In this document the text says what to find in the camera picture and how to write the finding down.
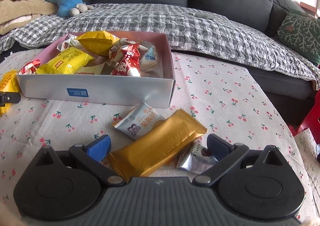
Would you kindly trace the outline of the red snack packet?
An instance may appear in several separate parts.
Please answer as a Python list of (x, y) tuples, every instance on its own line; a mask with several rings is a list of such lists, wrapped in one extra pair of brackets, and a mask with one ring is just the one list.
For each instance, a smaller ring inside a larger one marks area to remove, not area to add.
[(19, 72), (19, 75), (30, 75), (35, 74), (38, 67), (41, 65), (41, 61), (39, 59), (32, 60), (27, 63)]
[(139, 43), (112, 49), (109, 58), (111, 62), (117, 62), (117, 66), (111, 71), (110, 75), (141, 77)]

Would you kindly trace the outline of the small white biscuit packet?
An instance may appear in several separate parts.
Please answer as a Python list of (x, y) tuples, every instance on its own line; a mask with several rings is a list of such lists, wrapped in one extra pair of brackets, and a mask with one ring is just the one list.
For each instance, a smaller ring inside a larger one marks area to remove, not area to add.
[(60, 42), (56, 49), (60, 52), (67, 50), (70, 47), (75, 47), (77, 49), (82, 48), (81, 43), (77, 40), (77, 36), (73, 34), (68, 34), (62, 42)]

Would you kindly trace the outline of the pale green snack packet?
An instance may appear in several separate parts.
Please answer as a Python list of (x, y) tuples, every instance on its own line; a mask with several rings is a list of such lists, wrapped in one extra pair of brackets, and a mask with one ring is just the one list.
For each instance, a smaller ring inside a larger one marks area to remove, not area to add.
[(104, 62), (94, 66), (85, 66), (76, 71), (75, 75), (110, 75), (118, 65), (117, 62)]

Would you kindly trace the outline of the silver truffle packet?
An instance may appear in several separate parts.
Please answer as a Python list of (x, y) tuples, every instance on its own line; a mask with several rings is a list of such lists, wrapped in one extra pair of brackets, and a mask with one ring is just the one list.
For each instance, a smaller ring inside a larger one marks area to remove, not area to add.
[(193, 142), (180, 153), (176, 167), (199, 175), (217, 162), (217, 159), (207, 148), (197, 142)]

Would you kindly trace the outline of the gold foil snack bar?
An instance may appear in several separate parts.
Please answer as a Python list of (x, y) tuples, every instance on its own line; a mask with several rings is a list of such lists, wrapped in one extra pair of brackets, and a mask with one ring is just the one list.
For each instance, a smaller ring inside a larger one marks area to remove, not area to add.
[(178, 109), (135, 142), (111, 152), (108, 161), (127, 182), (147, 177), (206, 133), (204, 125)]

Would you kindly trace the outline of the cherry print tablecloth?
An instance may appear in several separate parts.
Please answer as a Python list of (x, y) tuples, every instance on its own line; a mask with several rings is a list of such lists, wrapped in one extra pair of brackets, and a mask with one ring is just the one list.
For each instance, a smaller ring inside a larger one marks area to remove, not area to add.
[[(286, 158), (305, 190), (297, 218), (319, 216), (319, 164), (310, 132), (293, 136), (280, 111), (268, 99), (247, 69), (213, 59), (174, 53), (176, 84), (168, 118), (178, 109), (231, 144), (261, 150), (275, 145)], [(1, 207), (16, 212), (13, 190), (21, 174), (43, 145), (56, 150), (87, 144), (103, 134), (116, 150), (131, 138), (114, 124), (131, 110), (88, 101), (69, 102), (22, 97), (1, 116)]]

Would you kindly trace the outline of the small white cookie packet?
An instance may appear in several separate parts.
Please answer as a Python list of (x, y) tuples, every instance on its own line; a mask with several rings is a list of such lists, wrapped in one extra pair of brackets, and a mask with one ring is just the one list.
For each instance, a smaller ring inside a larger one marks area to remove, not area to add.
[(117, 122), (114, 128), (133, 140), (147, 134), (165, 120), (153, 107), (145, 102), (131, 110), (125, 118)]

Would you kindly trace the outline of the yellow snack packet middle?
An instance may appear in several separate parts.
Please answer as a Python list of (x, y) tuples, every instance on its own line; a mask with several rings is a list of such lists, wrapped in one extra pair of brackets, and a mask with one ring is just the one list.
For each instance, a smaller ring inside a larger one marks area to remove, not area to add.
[(39, 66), (36, 74), (74, 74), (93, 59), (94, 57), (88, 53), (75, 47), (70, 47), (60, 52), (47, 63)]

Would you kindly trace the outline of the red plastic chair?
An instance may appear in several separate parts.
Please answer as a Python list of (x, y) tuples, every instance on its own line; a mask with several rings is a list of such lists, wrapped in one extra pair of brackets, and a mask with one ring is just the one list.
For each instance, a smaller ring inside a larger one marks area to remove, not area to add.
[(315, 96), (314, 106), (306, 115), (299, 127), (295, 130), (291, 125), (289, 125), (289, 129), (293, 136), (299, 134), (307, 128), (309, 128), (312, 132), (315, 141), (319, 143), (319, 91)]

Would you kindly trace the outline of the large yellow snack packet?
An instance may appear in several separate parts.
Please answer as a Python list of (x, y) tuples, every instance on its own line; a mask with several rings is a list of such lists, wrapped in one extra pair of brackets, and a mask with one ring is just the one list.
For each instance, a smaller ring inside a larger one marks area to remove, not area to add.
[(89, 31), (76, 38), (89, 52), (108, 57), (109, 50), (119, 37), (106, 31)]

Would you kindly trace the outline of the blue white wrapped snack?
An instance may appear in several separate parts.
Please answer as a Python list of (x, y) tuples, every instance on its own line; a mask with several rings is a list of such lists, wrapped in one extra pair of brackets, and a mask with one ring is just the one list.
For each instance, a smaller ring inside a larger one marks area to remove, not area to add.
[(158, 53), (156, 47), (146, 41), (141, 41), (140, 46), (140, 69), (142, 71), (149, 71), (158, 64)]

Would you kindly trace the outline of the blue plush toy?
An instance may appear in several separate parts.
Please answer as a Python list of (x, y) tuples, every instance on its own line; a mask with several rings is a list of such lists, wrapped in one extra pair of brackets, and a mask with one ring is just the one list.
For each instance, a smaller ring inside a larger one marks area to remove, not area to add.
[(82, 12), (93, 10), (94, 6), (86, 5), (82, 0), (45, 0), (58, 6), (59, 17), (73, 17)]

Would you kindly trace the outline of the grey checked sofa blanket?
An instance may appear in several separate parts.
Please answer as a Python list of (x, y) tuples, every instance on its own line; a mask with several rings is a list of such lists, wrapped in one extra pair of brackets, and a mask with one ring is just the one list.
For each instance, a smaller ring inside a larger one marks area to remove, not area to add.
[(319, 89), (319, 69), (309, 60), (264, 33), (216, 15), (215, 20), (193, 17), (205, 12), (165, 4), (96, 4), (93, 10), (70, 18), (42, 16), (1, 36), (1, 51), (15, 43), (31, 49), (60, 37), (88, 31), (143, 31), (166, 34), (171, 48), (212, 55), (266, 71), (301, 78)]

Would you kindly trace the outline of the white packet on sofa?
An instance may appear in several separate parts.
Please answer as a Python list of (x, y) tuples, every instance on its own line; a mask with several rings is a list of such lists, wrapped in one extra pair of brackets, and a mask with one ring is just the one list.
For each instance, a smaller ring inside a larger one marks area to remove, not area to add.
[(199, 18), (204, 18), (204, 19), (210, 19), (210, 20), (215, 20), (216, 19), (216, 15), (212, 14), (212, 13), (204, 13), (204, 12), (190, 12), (189, 15), (193, 16), (193, 17), (199, 17)]

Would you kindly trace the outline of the green patterned cushion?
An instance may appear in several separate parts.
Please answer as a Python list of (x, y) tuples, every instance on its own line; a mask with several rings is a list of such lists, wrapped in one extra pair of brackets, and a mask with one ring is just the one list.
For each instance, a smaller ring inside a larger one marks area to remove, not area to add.
[(282, 21), (277, 35), (281, 43), (319, 67), (318, 18), (292, 8)]

